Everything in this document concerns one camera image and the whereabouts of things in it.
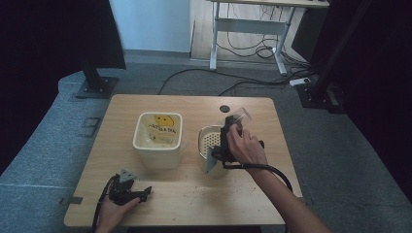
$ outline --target gray floor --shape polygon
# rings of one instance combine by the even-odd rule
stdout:
[[[172,74],[208,63],[178,53],[127,52],[127,70],[101,70],[120,78],[115,93],[157,94]],[[219,63],[219,72],[273,81],[271,65]],[[87,232],[63,219],[109,100],[79,100],[84,76],[62,79],[59,94],[35,133],[0,178],[0,232]],[[236,80],[202,71],[172,79],[162,94],[218,95]],[[344,115],[303,109],[291,86],[244,86],[227,95],[274,100],[306,203],[334,232],[412,232],[412,206],[370,144]],[[262,232],[283,232],[262,226]],[[165,232],[144,228],[140,232]]]

